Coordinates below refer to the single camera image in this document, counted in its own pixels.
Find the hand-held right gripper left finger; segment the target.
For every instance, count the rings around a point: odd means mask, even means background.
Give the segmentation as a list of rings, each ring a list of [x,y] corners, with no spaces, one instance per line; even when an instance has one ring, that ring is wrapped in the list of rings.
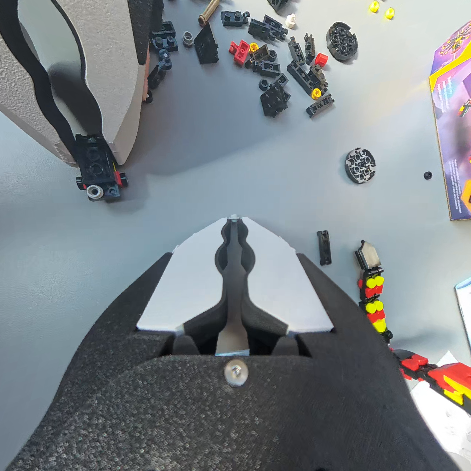
[[[231,220],[221,218],[172,252],[137,329],[190,337],[217,337],[227,323],[227,266]]]

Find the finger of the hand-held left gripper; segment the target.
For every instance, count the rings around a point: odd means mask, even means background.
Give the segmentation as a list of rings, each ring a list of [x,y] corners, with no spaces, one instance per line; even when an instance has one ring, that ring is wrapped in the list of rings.
[[[0,2],[1,112],[62,162],[78,167],[72,129],[56,105],[46,69],[30,48],[18,1]]]
[[[135,144],[144,86],[127,0],[53,1],[77,43],[83,80],[101,113],[102,135],[116,162]]]

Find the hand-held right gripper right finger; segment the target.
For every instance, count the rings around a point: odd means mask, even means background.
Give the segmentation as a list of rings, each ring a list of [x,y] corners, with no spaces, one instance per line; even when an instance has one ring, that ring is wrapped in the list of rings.
[[[333,323],[294,248],[265,227],[242,217],[237,221],[246,271],[242,321],[256,337],[294,337],[330,332]]]

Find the small black toy brick car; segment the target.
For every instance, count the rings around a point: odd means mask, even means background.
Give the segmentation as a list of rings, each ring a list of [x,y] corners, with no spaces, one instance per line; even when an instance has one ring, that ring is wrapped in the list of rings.
[[[119,170],[104,138],[76,134],[73,156],[80,170],[80,176],[76,178],[79,190],[98,185],[104,190],[104,197],[98,201],[110,203],[121,199],[121,190],[128,187],[128,179],[126,173]]]

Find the grey desk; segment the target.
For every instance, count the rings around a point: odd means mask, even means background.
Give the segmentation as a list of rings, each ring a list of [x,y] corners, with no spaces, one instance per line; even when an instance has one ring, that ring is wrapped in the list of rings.
[[[211,25],[220,59],[201,66],[181,48],[143,109],[117,203],[91,203],[77,171],[1,116],[1,470],[30,438],[80,342],[103,311],[162,255],[232,214],[248,216],[318,263],[357,299],[361,239],[385,268],[393,344],[470,364],[454,286],[470,276],[470,221],[449,220],[428,85],[434,51],[470,20],[470,1],[297,1],[302,41],[325,48],[342,21],[358,38],[351,64],[331,57],[332,108],[310,119],[290,86],[277,119],[264,117],[258,80],[228,54],[240,30]],[[392,20],[384,17],[395,9]],[[376,174],[355,184],[347,154],[371,152]],[[431,171],[432,179],[423,174]]]

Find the person's left hand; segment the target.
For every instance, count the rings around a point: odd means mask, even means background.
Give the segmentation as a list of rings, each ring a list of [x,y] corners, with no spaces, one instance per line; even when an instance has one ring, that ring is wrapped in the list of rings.
[[[147,47],[147,52],[146,52],[146,61],[145,61],[145,71],[144,71],[144,86],[143,86],[143,95],[142,95],[142,101],[145,102],[148,98],[148,91],[149,91],[149,86],[148,86],[148,76],[149,76],[149,68],[150,68],[150,49],[149,46]]]

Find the black long holed brick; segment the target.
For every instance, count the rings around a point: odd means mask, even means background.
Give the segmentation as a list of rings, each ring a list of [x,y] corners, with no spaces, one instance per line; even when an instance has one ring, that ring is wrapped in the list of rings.
[[[332,264],[331,244],[328,230],[318,231],[318,246],[321,266]]]

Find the tan toy bar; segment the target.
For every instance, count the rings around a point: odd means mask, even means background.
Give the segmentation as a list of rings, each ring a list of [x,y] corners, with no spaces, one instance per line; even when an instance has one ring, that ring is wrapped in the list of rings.
[[[205,10],[203,11],[203,13],[201,13],[198,16],[198,24],[201,28],[203,28],[204,26],[208,24],[209,19],[211,18],[211,16],[213,15],[213,13],[215,12],[215,10],[218,8],[219,5],[220,5],[220,0],[211,0],[209,4],[207,5],[207,7],[205,8]]]

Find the red yellow black brick model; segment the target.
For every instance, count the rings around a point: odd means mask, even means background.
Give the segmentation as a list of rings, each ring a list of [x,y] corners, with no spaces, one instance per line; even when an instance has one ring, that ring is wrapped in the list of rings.
[[[384,304],[380,295],[384,288],[384,269],[375,247],[365,240],[355,251],[361,269],[357,282],[359,288],[359,307],[369,319],[375,330],[390,348],[393,338],[387,328]],[[424,356],[409,350],[390,348],[397,366],[406,380],[423,381],[440,396],[471,414],[471,368],[461,362],[438,366]]]

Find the red clip brick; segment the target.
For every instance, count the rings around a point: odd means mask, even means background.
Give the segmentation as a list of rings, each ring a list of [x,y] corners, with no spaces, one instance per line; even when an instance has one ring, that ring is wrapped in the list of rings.
[[[231,55],[234,56],[234,62],[238,66],[243,67],[250,52],[250,44],[244,40],[241,40],[239,44],[236,44],[234,41],[232,41],[228,51]]]

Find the worn black round toy plate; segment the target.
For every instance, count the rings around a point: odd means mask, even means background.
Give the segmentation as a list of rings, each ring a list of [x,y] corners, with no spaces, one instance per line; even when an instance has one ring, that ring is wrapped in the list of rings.
[[[376,174],[375,170],[375,159],[367,149],[357,147],[347,154],[345,171],[355,184],[361,185],[370,181]]]

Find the pile of dark toy bricks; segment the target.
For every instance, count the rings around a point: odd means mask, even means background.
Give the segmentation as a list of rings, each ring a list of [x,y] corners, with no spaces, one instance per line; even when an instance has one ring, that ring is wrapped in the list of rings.
[[[259,49],[255,53],[251,54],[249,52],[243,67],[262,77],[258,86],[262,91],[260,100],[263,114],[268,117],[276,117],[288,107],[291,96],[286,90],[289,79],[283,73],[281,65],[276,61],[278,59],[276,50],[270,49],[268,42],[277,40],[284,42],[289,29],[286,24],[282,24],[268,15],[264,15],[262,21],[253,19],[250,17],[249,11],[223,10],[221,11],[221,22],[223,27],[228,28],[239,28],[248,25],[249,35],[254,39],[265,41],[264,44],[258,44]],[[199,64],[216,64],[219,61],[219,45],[209,22],[193,38],[194,44],[191,48],[194,48]],[[286,71],[309,97],[311,97],[314,88],[321,89],[321,98],[313,100],[313,103],[306,109],[308,116],[314,117],[322,109],[332,105],[334,99],[328,92],[328,82],[323,68],[316,67],[314,64],[317,54],[315,53],[313,35],[305,34],[304,42],[303,48],[293,36],[287,42],[291,61],[286,66]],[[156,51],[158,56],[158,63],[151,70],[148,77],[149,89],[153,90],[172,67],[171,52],[179,50],[173,23],[171,21],[162,21],[160,31],[150,33],[149,45]]]

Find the light blue paper booklet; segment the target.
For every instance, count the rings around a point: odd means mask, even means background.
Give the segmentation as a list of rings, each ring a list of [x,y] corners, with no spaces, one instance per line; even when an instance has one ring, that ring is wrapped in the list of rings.
[[[471,348],[471,278],[455,286],[458,307],[462,316],[469,348]]]

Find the torn white paper bag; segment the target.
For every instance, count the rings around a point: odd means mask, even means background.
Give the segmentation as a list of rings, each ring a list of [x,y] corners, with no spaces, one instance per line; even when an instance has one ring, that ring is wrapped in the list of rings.
[[[427,383],[419,382],[411,397],[442,448],[461,470],[471,469],[470,413],[448,396],[442,396]]]

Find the purple toy box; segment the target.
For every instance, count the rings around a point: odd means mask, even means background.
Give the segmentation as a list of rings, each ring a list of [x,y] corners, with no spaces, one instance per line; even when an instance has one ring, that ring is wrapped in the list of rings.
[[[429,75],[451,221],[471,218],[471,22],[434,53]]]

